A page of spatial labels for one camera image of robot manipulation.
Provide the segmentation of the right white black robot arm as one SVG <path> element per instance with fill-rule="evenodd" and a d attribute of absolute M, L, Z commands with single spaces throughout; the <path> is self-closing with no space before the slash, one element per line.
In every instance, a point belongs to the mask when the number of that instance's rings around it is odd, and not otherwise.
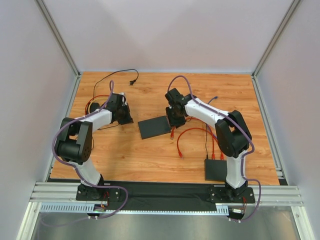
<path fill-rule="evenodd" d="M 225 195 L 231 200 L 239 197 L 248 187 L 243 167 L 252 143 L 242 114 L 237 110 L 217 109 L 192 94 L 180 94 L 176 88 L 169 90 L 165 98 L 169 104 L 165 111 L 172 128 L 183 126 L 187 117 L 193 117 L 215 129 L 219 149 L 226 155 Z"/>

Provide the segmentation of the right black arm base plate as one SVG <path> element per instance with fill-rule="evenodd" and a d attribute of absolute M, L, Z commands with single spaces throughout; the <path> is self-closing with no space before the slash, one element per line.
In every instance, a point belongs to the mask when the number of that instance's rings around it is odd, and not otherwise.
<path fill-rule="evenodd" d="M 251 187 L 240 187 L 239 190 L 225 185 L 214 185 L 208 188 L 210 201 L 212 203 L 235 203 L 242 204 L 244 201 L 249 204 L 256 202 Z"/>

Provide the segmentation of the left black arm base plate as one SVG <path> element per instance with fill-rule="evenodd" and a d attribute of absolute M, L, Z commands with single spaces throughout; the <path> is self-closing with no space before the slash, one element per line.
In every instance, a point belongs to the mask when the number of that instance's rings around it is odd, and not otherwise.
<path fill-rule="evenodd" d="M 112 201 L 118 202 L 121 200 L 123 191 L 119 188 L 97 188 L 84 184 L 77 187 L 75 199 L 77 201 Z"/>

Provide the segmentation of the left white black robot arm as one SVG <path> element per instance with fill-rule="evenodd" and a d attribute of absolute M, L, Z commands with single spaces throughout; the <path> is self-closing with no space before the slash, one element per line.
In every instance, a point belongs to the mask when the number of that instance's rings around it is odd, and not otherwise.
<path fill-rule="evenodd" d="M 105 103 L 94 103 L 85 113 L 79 118 L 66 117 L 62 120 L 52 143 L 52 152 L 58 161 L 74 168 L 78 174 L 80 185 L 76 200 L 105 201 L 108 194 L 102 188 L 104 179 L 91 158 L 93 133 L 114 122 L 131 124 L 133 119 L 123 92 L 112 93 Z"/>

